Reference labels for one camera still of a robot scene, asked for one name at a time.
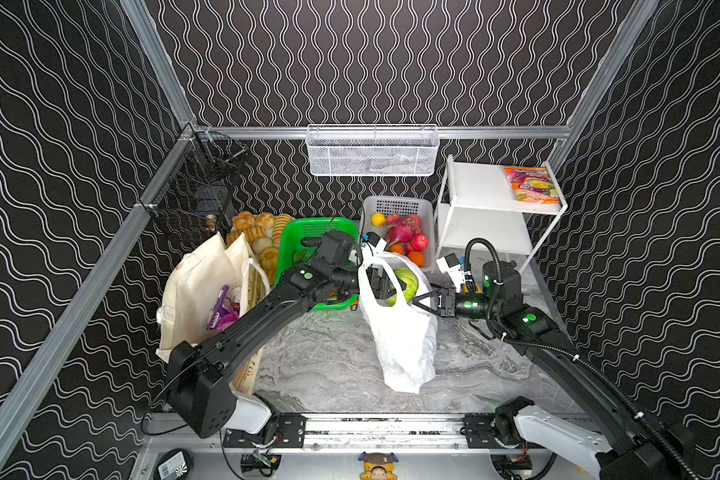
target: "black wall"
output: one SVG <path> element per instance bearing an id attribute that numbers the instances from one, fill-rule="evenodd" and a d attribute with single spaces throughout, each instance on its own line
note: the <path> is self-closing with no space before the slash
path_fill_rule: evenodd
<path id="1" fill-rule="evenodd" d="M 199 123 L 559 125 L 631 0 L 146 2 Z M 362 198 L 436 200 L 445 156 L 540 165 L 550 140 L 443 141 L 429 178 L 315 178 L 303 142 L 256 142 L 251 211 L 359 218 Z"/>
<path id="2" fill-rule="evenodd" d="M 557 177 L 539 264 L 568 332 L 720 479 L 720 2 L 660 3 Z"/>
<path id="3" fill-rule="evenodd" d="M 0 2 L 0 405 L 179 129 L 117 0 Z M 163 381 L 162 241 L 142 236 L 2 478 L 127 478 Z"/>

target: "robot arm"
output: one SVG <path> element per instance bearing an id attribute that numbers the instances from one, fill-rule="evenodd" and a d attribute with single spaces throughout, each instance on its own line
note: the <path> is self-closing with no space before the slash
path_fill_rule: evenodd
<path id="1" fill-rule="evenodd" d="M 483 265 L 481 292 L 476 291 L 468 264 L 470 246 L 476 243 L 486 245 L 494 256 Z M 536 442 L 586 466 L 598 478 L 698 478 L 690 468 L 694 452 L 691 432 L 680 423 L 664 426 L 598 369 L 575 355 L 576 348 L 554 321 L 523 303 L 514 262 L 499 261 L 493 247 L 483 239 L 468 244 L 463 276 L 458 274 L 461 267 L 453 262 L 455 255 L 451 256 L 451 261 L 445 257 L 438 264 L 454 280 L 455 287 L 415 297 L 414 303 L 439 316 L 485 320 L 495 338 L 512 345 L 555 379 L 593 419 L 598 431 L 587 431 L 518 397 L 497 408 L 494 425 L 485 434 L 505 445 Z M 465 282 L 472 282 L 471 291 L 460 291 Z M 433 309 L 418 302 L 425 297 L 434 297 Z M 490 339 L 477 323 L 471 326 Z"/>
<path id="2" fill-rule="evenodd" d="M 332 230 L 302 244 L 316 246 L 317 251 L 306 263 L 283 272 L 275 289 L 250 312 L 198 346 L 182 342 L 171 352 L 168 403 L 199 437 L 218 432 L 234 413 L 237 397 L 229 378 L 254 352 L 334 293 L 359 293 L 358 268 L 349 264 L 353 250 L 362 262 L 355 238 Z M 384 275 L 383 270 L 368 269 L 372 290 L 380 299 L 394 294 Z"/>

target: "black cable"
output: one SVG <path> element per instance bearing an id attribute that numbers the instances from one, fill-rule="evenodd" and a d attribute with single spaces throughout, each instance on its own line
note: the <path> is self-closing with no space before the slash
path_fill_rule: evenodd
<path id="1" fill-rule="evenodd" d="M 547 473 L 552 469 L 552 465 L 554 465 L 554 461 L 557 458 L 557 453 L 552 453 L 552 456 L 550 456 L 550 459 L 547 461 L 547 465 L 544 466 L 544 468 L 541 469 L 540 472 L 538 472 L 536 475 L 528 478 L 528 480 L 541 480 L 544 478 Z"/>
<path id="2" fill-rule="evenodd" d="M 237 472 L 235 472 L 234 469 L 232 469 L 232 466 L 230 465 L 230 461 L 226 459 L 226 452 L 224 452 L 224 437 L 221 436 L 221 430 L 219 430 L 219 447 L 221 447 L 221 454 L 224 455 L 224 462 L 226 462 L 226 466 L 230 467 L 230 472 L 232 473 L 232 475 L 235 475 L 240 480 L 245 480 L 240 475 L 237 475 Z"/>
<path id="3" fill-rule="evenodd" d="M 146 415 L 144 415 L 143 417 L 141 417 L 141 422 L 139 422 L 139 427 L 141 428 L 141 432 L 142 432 L 144 435 L 148 436 L 148 437 L 158 437 L 158 436 L 161 436 L 161 435 L 165 435 L 165 434 L 167 434 L 167 433 L 175 432 L 175 431 L 178 430 L 179 428 L 184 428 L 184 427 L 189 426 L 188 424 L 185 423 L 185 424 L 182 425 L 182 426 L 178 426 L 178 427 L 172 428 L 171 430 L 165 430 L 164 432 L 148 432 L 147 430 L 144 430 L 144 418 L 146 418 Z"/>
<path id="4" fill-rule="evenodd" d="M 665 454 L 672 457 L 672 460 L 675 461 L 675 463 L 680 466 L 680 469 L 685 472 L 685 474 L 690 478 L 691 480 L 700 480 L 699 475 L 696 474 L 696 472 L 693 471 L 693 468 L 691 468 L 690 465 L 688 465 L 688 462 L 684 459 L 684 457 L 680 454 L 680 452 L 677 451 L 677 449 L 666 439 L 664 438 L 664 435 L 662 435 L 661 430 L 659 430 L 656 426 L 653 425 L 653 423 L 645 417 L 643 412 L 641 412 L 632 402 L 632 398 L 629 398 L 624 392 L 621 391 L 621 389 L 613 383 L 608 377 L 605 376 L 604 373 L 602 373 L 599 369 L 597 369 L 594 365 L 589 363 L 587 360 L 582 360 L 578 355 L 573 354 L 569 352 L 568 350 L 555 346 L 555 345 L 549 345 L 547 343 L 541 343 L 541 342 L 526 342 L 523 340 L 512 340 L 507 338 L 507 333 L 505 332 L 503 335 L 499 333 L 498 330 L 496 330 L 492 323 L 491 323 L 491 311 L 493 310 L 494 302 L 496 301 L 496 298 L 498 297 L 498 292 L 501 288 L 501 286 L 504 284 L 503 279 L 501 278 L 501 269 L 500 264 L 498 261 L 498 255 L 496 254 L 496 249 L 493 245 L 490 244 L 489 241 L 487 241 L 484 238 L 473 238 L 469 241 L 467 244 L 467 248 L 464 251 L 464 270 L 467 272 L 470 272 L 470 263 L 469 263 L 469 256 L 472 251 L 472 245 L 475 244 L 483 244 L 488 248 L 488 251 L 493 256 L 494 264 L 496 266 L 496 284 L 497 288 L 491 289 L 491 296 L 488 301 L 487 309 L 486 309 L 486 315 L 485 315 L 485 323 L 488 327 L 488 330 L 490 333 L 497 339 L 501 339 L 501 341 L 509 343 L 510 345 L 515 346 L 525 346 L 525 347 L 531 347 L 531 348 L 541 348 L 545 350 L 549 350 L 552 352 L 557 352 L 561 355 L 564 355 L 571 359 L 572 362 L 580 364 L 583 368 L 591 372 L 597 379 L 599 379 L 606 387 L 607 389 L 611 390 L 612 393 L 616 396 L 616 398 L 619 399 L 622 404 L 624 404 L 624 407 L 626 410 L 632 415 L 633 419 L 642 426 L 646 432 L 648 432 L 648 435 L 652 437 L 652 439 L 658 444 L 658 446 L 664 451 Z M 467 290 L 469 290 L 471 293 L 477 292 L 477 287 L 474 284 L 474 278 L 471 278 L 472 275 L 470 274 L 470 282 L 467 283 Z M 475 324 L 470 322 L 470 325 L 474 329 L 476 329 L 484 338 L 488 338 L 488 335 L 485 334 L 481 329 L 479 329 Z"/>
<path id="5" fill-rule="evenodd" d="M 645 417 L 643 412 L 641 412 L 635 406 L 632 398 L 629 398 L 624 392 L 622 392 L 618 385 L 613 383 L 608 377 L 605 376 L 604 373 L 597 369 L 597 367 L 589 363 L 587 360 L 582 360 L 578 355 L 575 355 L 568 350 L 555 345 L 549 345 L 547 343 L 540 342 L 526 342 L 523 340 L 512 340 L 506 338 L 506 336 L 503 336 L 502 338 L 502 335 L 500 335 L 499 332 L 496 331 L 489 322 L 487 322 L 487 324 L 488 329 L 495 338 L 501 338 L 502 341 L 509 343 L 510 345 L 526 346 L 529 348 L 540 348 L 559 353 L 571 359 L 571 361 L 581 365 L 583 368 L 595 375 L 595 377 L 599 379 L 607 387 L 607 389 L 611 390 L 611 392 L 616 396 L 616 398 L 619 399 L 619 401 L 624 405 L 626 410 L 632 415 L 632 418 L 637 423 L 639 423 L 640 426 L 642 426 L 646 430 L 646 432 L 648 432 L 648 435 L 658 444 L 658 446 L 664 451 L 664 453 L 670 456 L 672 460 L 674 460 L 675 463 L 680 466 L 680 469 L 685 472 L 687 477 L 691 480 L 700 480 L 699 475 L 693 471 L 693 468 L 691 468 L 690 465 L 688 465 L 688 462 L 684 459 L 680 452 L 678 452 L 677 449 L 666 438 L 664 438 L 661 430 L 654 426 L 653 423 L 647 417 Z M 472 325 L 473 328 L 479 331 L 483 337 L 488 338 L 488 336 L 485 335 L 482 330 L 477 328 L 475 324 L 470 323 L 470 325 Z"/>
<path id="6" fill-rule="evenodd" d="M 470 293 L 476 293 L 478 291 L 478 286 L 474 282 L 474 275 L 472 275 L 472 266 L 469 261 L 469 257 L 472 254 L 472 246 L 475 244 L 482 244 L 485 245 L 486 248 L 488 248 L 490 255 L 493 257 L 494 266 L 496 267 L 496 284 L 500 286 L 503 285 L 504 281 L 501 278 L 501 265 L 499 264 L 499 255 L 496 253 L 496 249 L 485 238 L 473 238 L 469 241 L 467 247 L 464 249 L 464 284 L 466 284 L 467 286 L 467 291 L 469 291 Z"/>

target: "colorful package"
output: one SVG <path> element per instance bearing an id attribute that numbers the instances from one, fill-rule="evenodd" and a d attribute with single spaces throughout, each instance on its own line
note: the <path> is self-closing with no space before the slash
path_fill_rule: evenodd
<path id="1" fill-rule="evenodd" d="M 521 202 L 558 204 L 557 189 L 545 167 L 504 167 L 515 196 Z"/>

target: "purple package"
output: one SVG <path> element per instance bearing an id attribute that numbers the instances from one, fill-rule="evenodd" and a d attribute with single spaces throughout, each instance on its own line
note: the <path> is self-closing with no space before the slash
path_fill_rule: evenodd
<path id="1" fill-rule="evenodd" d="M 216 324 L 216 327 L 214 328 L 217 332 L 223 332 L 224 329 L 226 329 L 228 326 L 233 324 L 234 322 L 238 321 L 240 318 L 240 315 L 237 312 L 230 312 L 221 317 L 219 322 Z"/>
<path id="2" fill-rule="evenodd" d="M 226 300 L 226 293 L 229 291 L 229 285 L 224 285 L 221 288 L 221 291 L 219 292 L 219 299 L 216 301 L 216 306 L 214 306 L 213 310 L 211 311 L 211 316 L 208 319 L 208 325 L 206 326 L 206 330 L 215 330 L 216 325 L 219 324 L 219 320 L 224 315 L 228 315 L 230 313 L 229 310 L 224 308 L 224 300 Z"/>

